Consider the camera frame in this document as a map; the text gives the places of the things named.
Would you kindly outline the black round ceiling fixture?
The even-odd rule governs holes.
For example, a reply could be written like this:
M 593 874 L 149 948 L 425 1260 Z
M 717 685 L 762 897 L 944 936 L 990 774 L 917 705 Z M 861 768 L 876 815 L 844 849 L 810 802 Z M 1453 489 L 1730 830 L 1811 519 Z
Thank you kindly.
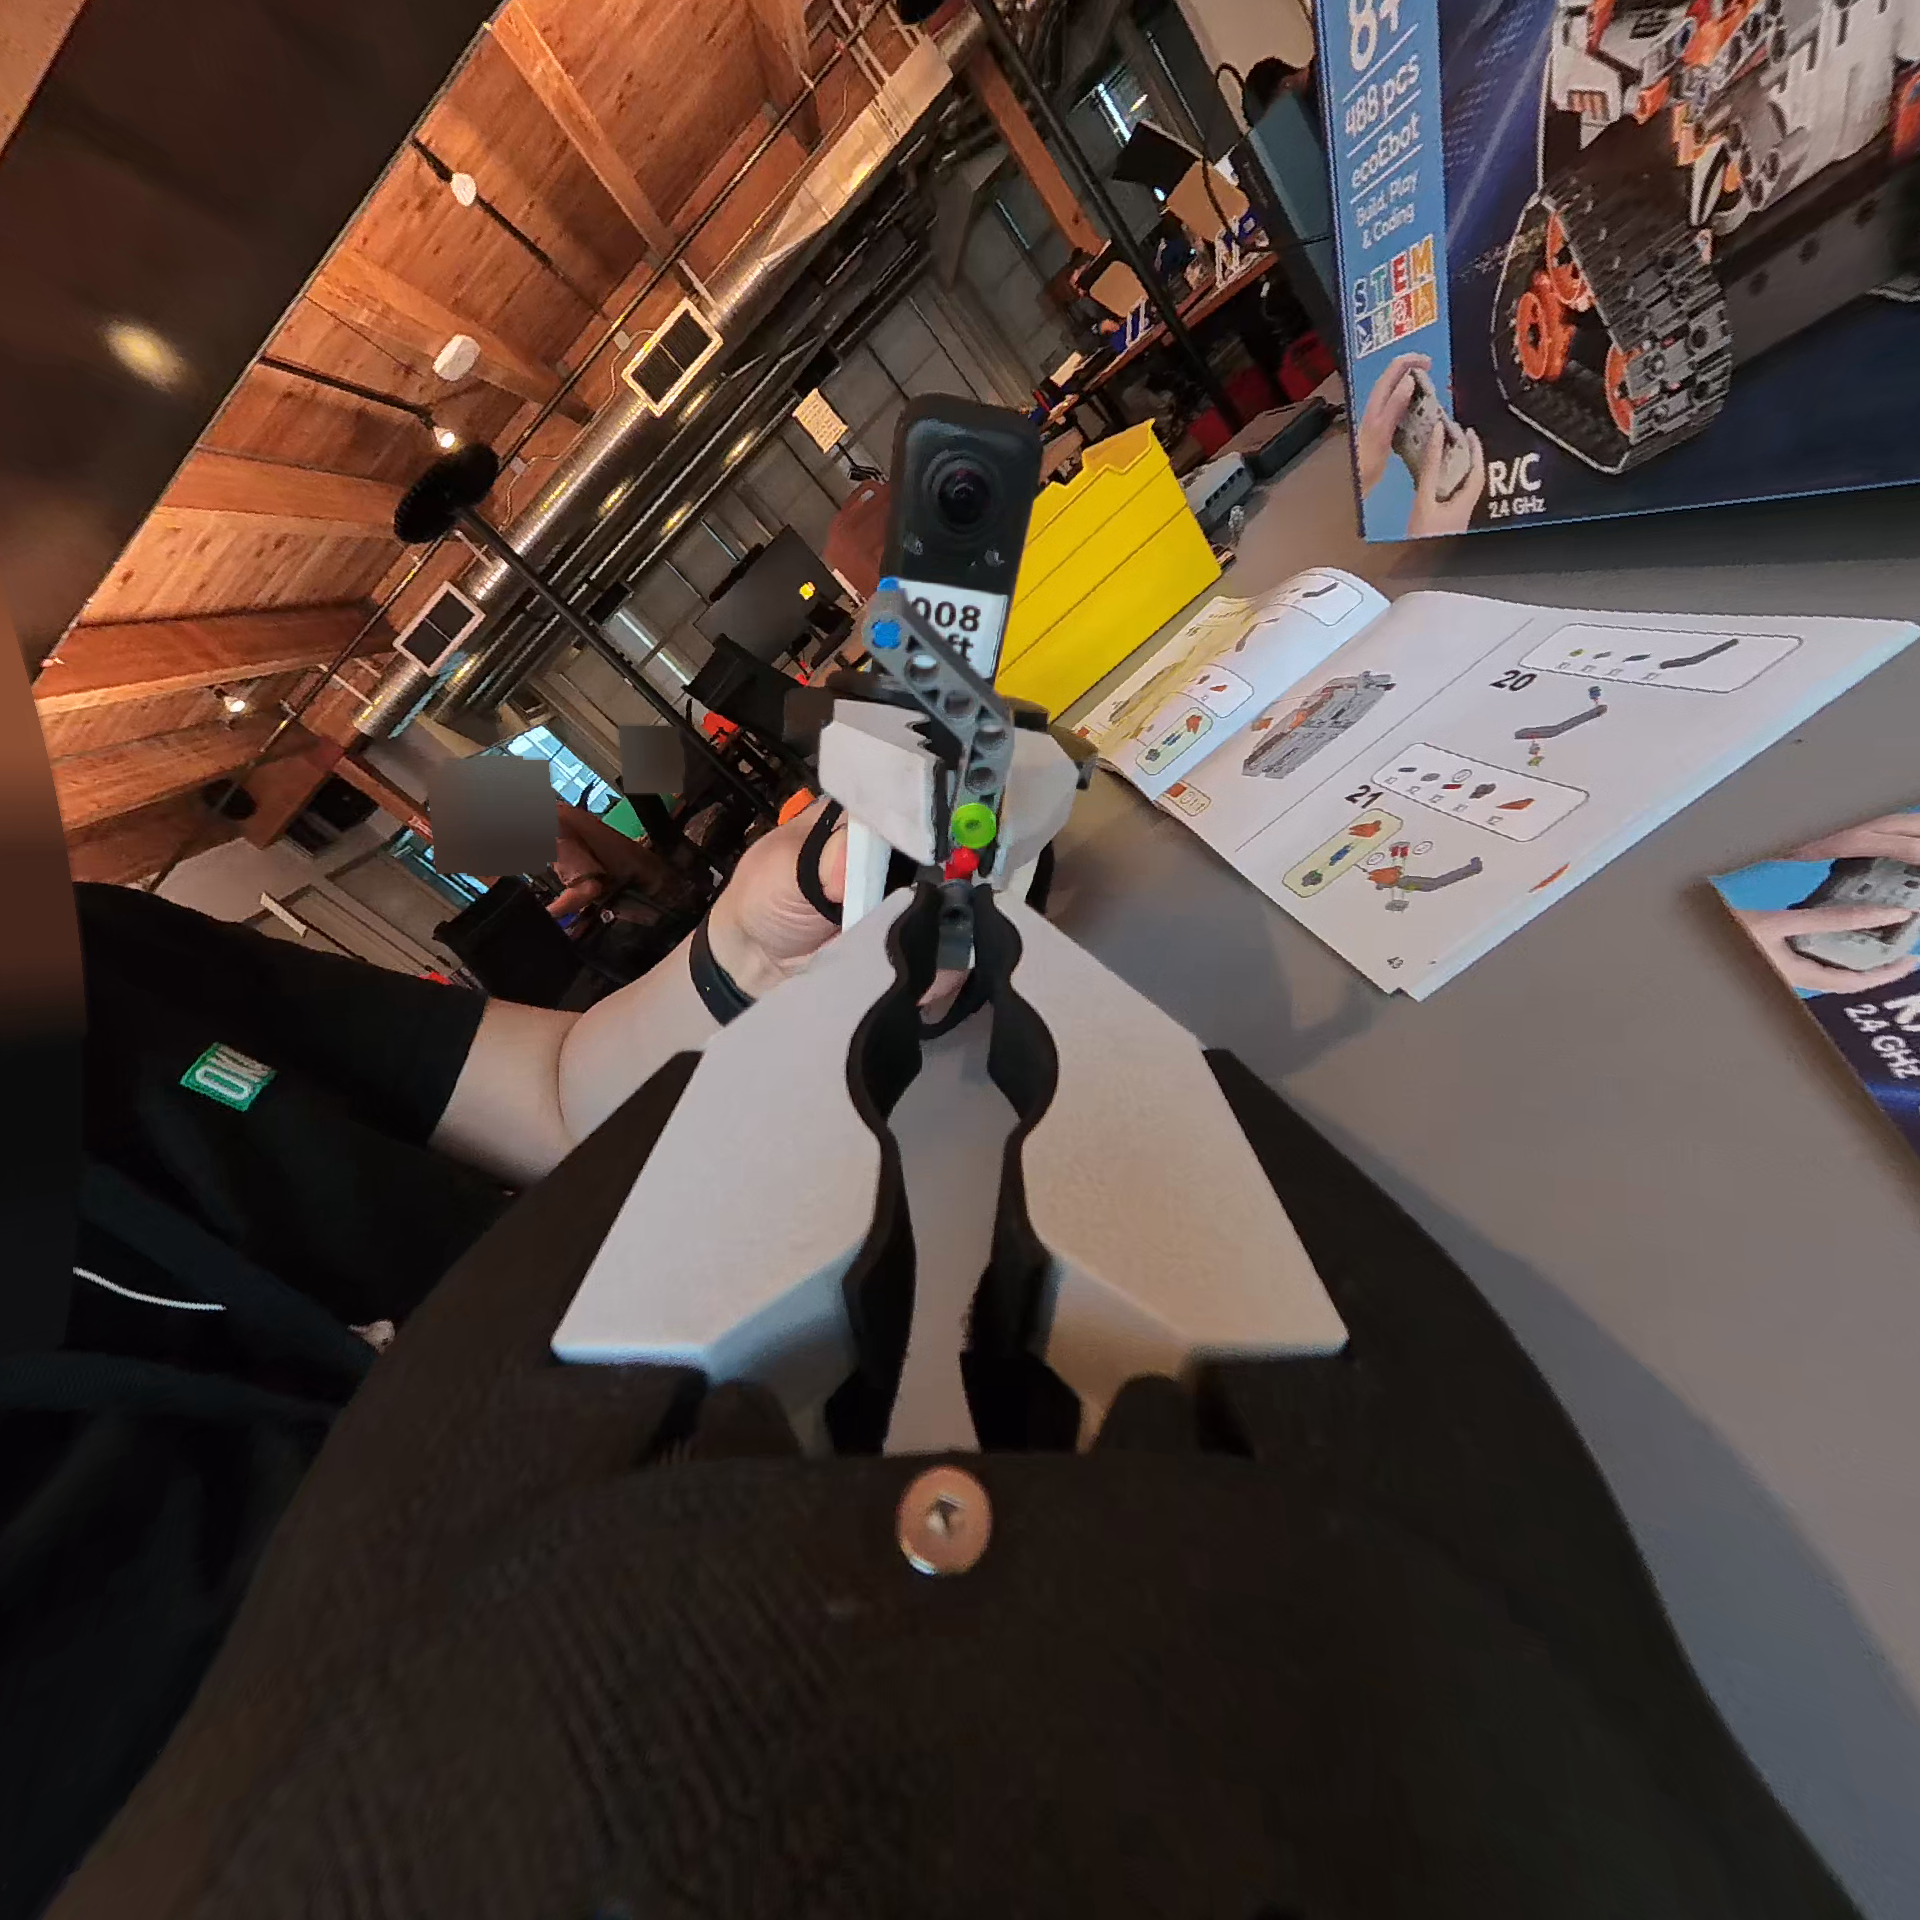
M 501 473 L 501 458 L 490 442 L 464 442 L 425 465 L 406 486 L 390 516 L 394 536 L 403 543 L 429 543 L 480 509 Z

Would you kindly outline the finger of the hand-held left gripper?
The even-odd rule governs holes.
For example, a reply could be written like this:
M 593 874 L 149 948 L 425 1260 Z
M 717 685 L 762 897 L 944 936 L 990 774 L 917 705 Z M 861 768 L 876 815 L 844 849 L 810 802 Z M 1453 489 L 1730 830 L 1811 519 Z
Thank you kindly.
M 937 774 L 925 720 L 891 704 L 835 704 L 820 732 L 820 782 L 830 800 L 922 869 L 944 861 Z
M 1012 762 L 996 805 L 996 839 L 982 880 L 1003 901 L 1033 895 L 1041 863 L 1092 777 L 1092 742 L 1067 726 L 1016 732 Z

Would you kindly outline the grey bent toy beam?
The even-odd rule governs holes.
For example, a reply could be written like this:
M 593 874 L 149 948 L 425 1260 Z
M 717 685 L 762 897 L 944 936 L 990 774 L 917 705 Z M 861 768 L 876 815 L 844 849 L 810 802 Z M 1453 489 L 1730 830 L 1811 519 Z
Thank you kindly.
M 901 577 L 881 581 L 865 633 L 883 682 L 908 708 L 869 833 L 939 890 L 936 969 L 968 972 L 976 894 L 1011 870 L 1017 724 L 968 654 L 920 612 Z

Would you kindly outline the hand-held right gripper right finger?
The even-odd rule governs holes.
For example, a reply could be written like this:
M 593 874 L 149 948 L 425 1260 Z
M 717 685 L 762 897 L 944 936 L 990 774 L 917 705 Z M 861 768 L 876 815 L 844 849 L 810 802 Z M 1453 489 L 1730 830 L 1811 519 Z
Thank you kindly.
M 1197 1038 L 1024 902 L 976 897 L 973 959 L 1012 1113 L 968 1313 L 980 1449 L 1084 1449 L 1140 1378 L 1342 1353 Z

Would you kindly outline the person's left hand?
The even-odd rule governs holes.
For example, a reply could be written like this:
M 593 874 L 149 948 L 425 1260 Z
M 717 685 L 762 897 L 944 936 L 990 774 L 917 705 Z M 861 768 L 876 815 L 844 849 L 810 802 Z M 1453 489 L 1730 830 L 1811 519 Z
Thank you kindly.
M 846 889 L 844 809 L 832 800 L 810 802 L 742 849 L 712 905 L 712 946 L 762 1001 L 836 938 Z

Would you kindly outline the blue cover booklet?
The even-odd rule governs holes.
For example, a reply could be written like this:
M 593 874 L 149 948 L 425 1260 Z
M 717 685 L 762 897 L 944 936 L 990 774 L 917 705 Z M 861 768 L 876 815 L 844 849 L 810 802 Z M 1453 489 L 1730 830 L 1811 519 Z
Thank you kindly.
M 1905 1150 L 1917 1152 L 1917 806 L 1713 877 Z

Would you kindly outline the yellow plastic bin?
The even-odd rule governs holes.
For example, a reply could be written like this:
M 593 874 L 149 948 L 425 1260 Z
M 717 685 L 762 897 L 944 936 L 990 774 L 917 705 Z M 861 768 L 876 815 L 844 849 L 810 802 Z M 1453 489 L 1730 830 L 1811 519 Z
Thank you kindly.
M 1154 424 L 1130 424 L 1037 493 L 995 685 L 1061 714 L 1219 575 Z

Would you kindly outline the person's black shirt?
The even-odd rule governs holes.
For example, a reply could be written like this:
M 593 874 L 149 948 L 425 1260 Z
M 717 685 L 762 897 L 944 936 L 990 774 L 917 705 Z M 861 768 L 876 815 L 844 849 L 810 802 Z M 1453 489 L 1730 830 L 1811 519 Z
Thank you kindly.
M 3 1909 L 156 1762 L 329 1426 L 507 1192 L 429 1145 L 485 999 L 75 882 L 61 1326 L 5 1346 Z

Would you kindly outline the open white instruction manual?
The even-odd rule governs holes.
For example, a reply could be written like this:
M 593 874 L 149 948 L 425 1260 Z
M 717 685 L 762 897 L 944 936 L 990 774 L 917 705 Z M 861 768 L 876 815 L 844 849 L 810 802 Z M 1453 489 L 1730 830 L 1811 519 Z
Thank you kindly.
M 1092 705 L 1100 762 L 1422 1001 L 1915 642 L 1898 618 L 1219 597 Z

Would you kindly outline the blue toy robot box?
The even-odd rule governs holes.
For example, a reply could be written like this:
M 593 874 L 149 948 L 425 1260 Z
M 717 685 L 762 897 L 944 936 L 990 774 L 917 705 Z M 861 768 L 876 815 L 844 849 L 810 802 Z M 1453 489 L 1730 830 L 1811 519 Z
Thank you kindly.
M 1915 1 L 1314 6 L 1370 543 L 1906 489 Z

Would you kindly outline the white air vent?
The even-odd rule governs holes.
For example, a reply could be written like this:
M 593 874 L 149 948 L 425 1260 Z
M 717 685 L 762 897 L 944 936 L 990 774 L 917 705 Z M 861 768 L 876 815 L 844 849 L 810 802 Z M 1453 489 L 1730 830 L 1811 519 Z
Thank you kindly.
M 456 582 L 445 582 L 403 628 L 395 657 L 409 660 L 425 673 L 438 673 L 459 654 L 469 636 L 485 618 L 485 609 Z
M 665 325 L 621 366 L 619 380 L 646 415 L 664 415 L 724 344 L 714 316 L 681 300 Z

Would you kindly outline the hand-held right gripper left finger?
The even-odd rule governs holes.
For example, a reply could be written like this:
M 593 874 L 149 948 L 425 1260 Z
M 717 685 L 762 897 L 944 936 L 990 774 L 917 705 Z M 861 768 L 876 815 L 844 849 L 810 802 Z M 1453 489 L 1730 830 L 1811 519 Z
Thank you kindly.
M 766 1388 L 832 1450 L 897 1412 L 917 1252 L 891 1128 L 922 1072 L 922 897 L 893 894 L 714 1038 L 554 1340 Z

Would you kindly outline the black wristband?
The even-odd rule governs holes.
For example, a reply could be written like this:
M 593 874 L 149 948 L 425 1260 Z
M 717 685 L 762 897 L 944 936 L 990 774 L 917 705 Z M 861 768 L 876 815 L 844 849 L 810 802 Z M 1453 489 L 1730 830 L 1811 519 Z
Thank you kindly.
M 740 1018 L 757 1004 L 757 996 L 738 985 L 715 952 L 712 916 L 701 916 L 689 936 L 689 982 L 717 1026 Z

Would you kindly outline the silver ventilation duct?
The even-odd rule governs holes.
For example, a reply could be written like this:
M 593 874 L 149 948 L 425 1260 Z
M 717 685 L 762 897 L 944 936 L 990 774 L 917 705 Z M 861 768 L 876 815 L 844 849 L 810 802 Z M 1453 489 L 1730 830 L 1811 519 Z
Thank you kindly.
M 619 369 L 665 320 L 614 361 L 610 398 L 539 473 L 534 493 L 501 521 L 501 534 L 528 565 L 541 569 L 556 592 L 588 581 L 603 565 L 606 550 L 642 521 L 646 473 L 664 448 L 714 394 L 810 254 L 865 201 L 912 126 L 912 117 L 897 114 L 897 100 L 877 94 L 802 162 L 782 198 L 708 279 L 706 297 L 692 297 L 712 313 L 724 344 L 664 415 L 646 415 L 637 406 Z M 480 678 L 501 665 L 513 616 L 531 602 L 528 589 L 490 550 L 469 559 L 448 585 L 459 585 L 485 609 L 485 618 L 438 673 L 395 657 L 394 648 L 353 720 L 357 733 L 397 733 L 444 678 L 456 678 L 457 700 L 475 704 Z

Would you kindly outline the grey desk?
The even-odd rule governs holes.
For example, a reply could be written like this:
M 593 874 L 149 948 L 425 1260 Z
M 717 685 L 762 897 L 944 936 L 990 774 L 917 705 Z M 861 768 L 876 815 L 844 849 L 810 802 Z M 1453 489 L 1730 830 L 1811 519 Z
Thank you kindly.
M 1915 798 L 1915 648 L 1429 1001 L 1100 774 L 1051 916 L 1469 1273 L 1694 1669 L 1867 1916 L 1915 1916 L 1915 1162 L 1709 877 Z

